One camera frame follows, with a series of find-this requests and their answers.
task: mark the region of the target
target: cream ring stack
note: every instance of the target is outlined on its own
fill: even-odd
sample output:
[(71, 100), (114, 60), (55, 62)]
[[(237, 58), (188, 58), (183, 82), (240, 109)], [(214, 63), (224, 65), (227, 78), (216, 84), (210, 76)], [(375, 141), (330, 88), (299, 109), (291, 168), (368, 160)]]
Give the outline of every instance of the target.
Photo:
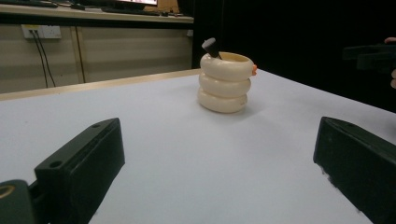
[(220, 113), (240, 111), (248, 102), (253, 61), (249, 58), (220, 52), (221, 59), (206, 54), (201, 59), (198, 102)]

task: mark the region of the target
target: power outlet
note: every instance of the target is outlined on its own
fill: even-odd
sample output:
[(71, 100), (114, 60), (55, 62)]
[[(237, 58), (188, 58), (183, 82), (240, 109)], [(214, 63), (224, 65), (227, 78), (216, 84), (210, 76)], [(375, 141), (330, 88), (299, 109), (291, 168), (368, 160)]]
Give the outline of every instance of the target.
[(23, 36), (26, 39), (35, 38), (31, 31), (36, 32), (38, 37), (42, 39), (60, 39), (62, 37), (61, 28), (59, 26), (23, 24), (21, 27)]

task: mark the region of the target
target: electrical cable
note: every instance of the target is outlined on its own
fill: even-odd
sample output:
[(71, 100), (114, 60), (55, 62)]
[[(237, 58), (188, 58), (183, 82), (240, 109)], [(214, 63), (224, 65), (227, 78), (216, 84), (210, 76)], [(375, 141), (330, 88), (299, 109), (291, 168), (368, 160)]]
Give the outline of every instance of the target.
[(43, 55), (41, 54), (40, 47), (38, 46), (37, 38), (35, 37), (35, 32), (33, 32), (32, 30), (30, 30), (29, 32), (32, 34), (33, 38), (35, 39), (35, 45), (37, 46), (38, 52), (40, 53), (41, 65), (43, 66), (43, 72), (44, 72), (44, 79), (46, 79), (46, 87), (48, 88), (49, 83), (47, 81), (47, 73), (46, 73), (46, 68), (44, 67)]
[(46, 59), (47, 69), (49, 70), (49, 77), (52, 80), (53, 87), (56, 87), (55, 81), (53, 80), (53, 77), (52, 77), (52, 73), (50, 72), (50, 65), (49, 65), (49, 60), (47, 59), (46, 51), (44, 50), (43, 44), (41, 43), (41, 38), (38, 35), (38, 31), (35, 31), (35, 33), (37, 34), (38, 43), (40, 44), (41, 49), (43, 50), (44, 58)]

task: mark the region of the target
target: desk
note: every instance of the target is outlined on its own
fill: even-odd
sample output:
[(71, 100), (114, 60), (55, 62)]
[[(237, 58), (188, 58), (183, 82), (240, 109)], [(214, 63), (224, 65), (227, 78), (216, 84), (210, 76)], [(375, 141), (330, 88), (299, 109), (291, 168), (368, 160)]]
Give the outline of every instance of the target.
[(92, 224), (371, 223), (313, 163), (318, 126), (343, 119), (395, 144), (395, 114), (260, 69), (243, 111), (214, 113), (197, 103), (199, 72), (1, 95), (0, 181), (32, 183), (51, 153), (117, 117), (126, 163)]
[(82, 11), (69, 7), (45, 8), (0, 5), (0, 23), (90, 27), (192, 29), (191, 17), (154, 17)]

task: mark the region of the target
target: white table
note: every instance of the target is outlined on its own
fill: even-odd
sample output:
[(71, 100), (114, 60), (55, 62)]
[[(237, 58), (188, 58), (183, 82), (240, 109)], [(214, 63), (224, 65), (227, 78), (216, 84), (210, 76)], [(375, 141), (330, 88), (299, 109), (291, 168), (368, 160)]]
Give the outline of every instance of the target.
[(235, 114), (201, 107), (196, 75), (128, 80), (3, 95), (0, 181), (32, 183), (67, 141), (120, 118), (126, 163), (91, 223), (371, 223), (313, 163), (318, 126), (342, 119), (395, 144), (395, 114), (262, 70)]

